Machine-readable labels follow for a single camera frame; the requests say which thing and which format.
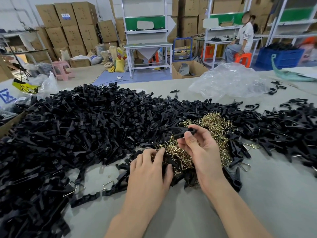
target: person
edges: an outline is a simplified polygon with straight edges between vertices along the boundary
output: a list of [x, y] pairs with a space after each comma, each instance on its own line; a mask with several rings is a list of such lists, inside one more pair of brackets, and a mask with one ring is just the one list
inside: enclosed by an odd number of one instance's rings
[[221, 63], [234, 62], [234, 55], [236, 53], [241, 56], [243, 53], [250, 52], [254, 35], [250, 18], [250, 12], [243, 14], [243, 27], [240, 27], [237, 38], [226, 47]]
[[255, 20], [256, 20], [256, 16], [255, 16], [255, 15], [251, 15], [250, 23], [252, 24], [253, 33], [254, 33], [254, 34], [259, 30], [259, 25], [257, 25], [257, 24], [255, 23]]
[[[178, 145], [192, 157], [201, 189], [214, 205], [228, 237], [272, 238], [224, 177], [219, 147], [208, 130], [198, 125], [189, 127], [197, 129], [197, 133], [193, 136], [185, 132], [184, 138], [177, 140]], [[171, 164], [162, 177], [164, 152], [164, 148], [158, 152], [145, 149], [143, 154], [131, 162], [124, 204], [121, 212], [112, 219], [105, 238], [143, 236], [173, 178]]]

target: pile of gold metal springs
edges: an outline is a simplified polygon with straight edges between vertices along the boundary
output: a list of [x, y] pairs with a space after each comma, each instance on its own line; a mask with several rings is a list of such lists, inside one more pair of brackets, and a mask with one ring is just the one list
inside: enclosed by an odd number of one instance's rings
[[[227, 130], [232, 127], [231, 121], [221, 118], [220, 113], [209, 113], [198, 120], [186, 120], [181, 123], [184, 127], [190, 124], [197, 124], [209, 130], [213, 139], [219, 145], [221, 165], [228, 166], [231, 157], [228, 153], [228, 139], [225, 137]], [[179, 148], [177, 140], [172, 136], [167, 144], [159, 145], [159, 148], [165, 147], [166, 153], [172, 156], [172, 159], [181, 165], [181, 169], [194, 168], [192, 157], [183, 149]]]

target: white t-shirt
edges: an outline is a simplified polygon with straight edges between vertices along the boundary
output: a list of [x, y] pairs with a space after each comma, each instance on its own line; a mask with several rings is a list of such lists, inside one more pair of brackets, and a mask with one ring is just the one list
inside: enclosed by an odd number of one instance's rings
[[239, 45], [243, 44], [243, 40], [247, 40], [245, 45], [244, 52], [249, 53], [253, 43], [253, 26], [250, 22], [247, 23], [244, 27], [241, 27], [238, 32], [237, 39], [239, 39]]

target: finger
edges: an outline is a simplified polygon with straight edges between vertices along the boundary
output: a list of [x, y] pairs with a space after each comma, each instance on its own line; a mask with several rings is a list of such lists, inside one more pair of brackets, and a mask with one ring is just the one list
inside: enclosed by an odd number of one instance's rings
[[178, 139], [177, 142], [178, 142], [179, 144], [186, 144], [186, 141], [185, 141], [184, 138]]
[[152, 164], [151, 155], [156, 153], [157, 151], [152, 148], [143, 150], [143, 163]]
[[172, 164], [168, 164], [166, 168], [165, 176], [164, 176], [164, 181], [163, 181], [163, 186], [166, 191], [168, 191], [170, 188], [173, 176], [174, 174], [173, 174]]
[[191, 148], [193, 152], [195, 152], [195, 150], [198, 150], [200, 148], [196, 138], [192, 135], [191, 132], [186, 131], [184, 137], [185, 137], [187, 146]]
[[136, 158], [137, 160], [137, 164], [136, 164], [136, 168], [137, 167], [141, 167], [142, 163], [143, 163], [143, 154], [139, 154]]
[[193, 157], [193, 151], [187, 146], [187, 144], [178, 144], [178, 146], [185, 150], [191, 157]]
[[130, 174], [132, 174], [136, 168], [137, 165], [137, 160], [132, 160], [131, 164], [130, 164]]
[[200, 127], [199, 125], [196, 125], [196, 124], [191, 124], [188, 127], [197, 129], [197, 132], [195, 134], [195, 138], [197, 138], [198, 142], [201, 145], [212, 143], [212, 136], [207, 129]]
[[165, 148], [160, 148], [160, 150], [157, 152], [154, 158], [153, 164], [159, 165], [160, 167], [162, 167], [164, 152], [165, 152]]

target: jeans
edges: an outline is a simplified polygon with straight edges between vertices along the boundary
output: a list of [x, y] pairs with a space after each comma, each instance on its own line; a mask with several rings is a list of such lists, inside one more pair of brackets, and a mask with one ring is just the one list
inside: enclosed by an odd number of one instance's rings
[[241, 48], [242, 45], [239, 44], [228, 45], [224, 51], [222, 59], [226, 60], [227, 62], [234, 62], [234, 55], [239, 52]]

